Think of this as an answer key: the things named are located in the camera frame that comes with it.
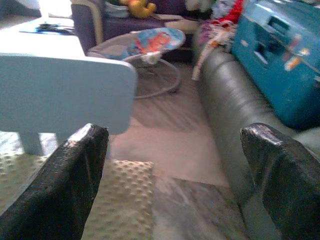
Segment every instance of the stuffed toy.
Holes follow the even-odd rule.
[[[147,0],[120,0],[120,3],[128,6],[130,13],[139,19],[145,19],[149,17],[157,9],[154,3],[149,3],[147,5]]]

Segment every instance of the textured mat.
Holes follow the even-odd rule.
[[[47,158],[18,153],[0,154],[0,214],[11,203],[21,185]]]
[[[152,162],[109,160],[83,240],[152,239]]]

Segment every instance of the clothing pile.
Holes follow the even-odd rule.
[[[199,43],[205,46],[194,66],[193,80],[198,80],[201,66],[213,49],[224,46],[226,52],[230,51],[243,3],[244,0],[217,0],[212,6],[211,19],[200,26]]]

